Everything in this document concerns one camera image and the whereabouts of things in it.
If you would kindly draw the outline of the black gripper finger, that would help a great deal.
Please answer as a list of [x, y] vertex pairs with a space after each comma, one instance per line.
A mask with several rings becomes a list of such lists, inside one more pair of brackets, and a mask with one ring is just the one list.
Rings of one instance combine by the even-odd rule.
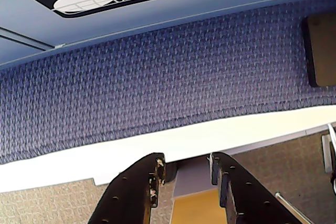
[[150, 223], [165, 183], [165, 156], [151, 153], [121, 172], [107, 186], [89, 223]]
[[243, 165], [222, 152], [211, 153], [211, 182], [227, 223], [300, 223]]

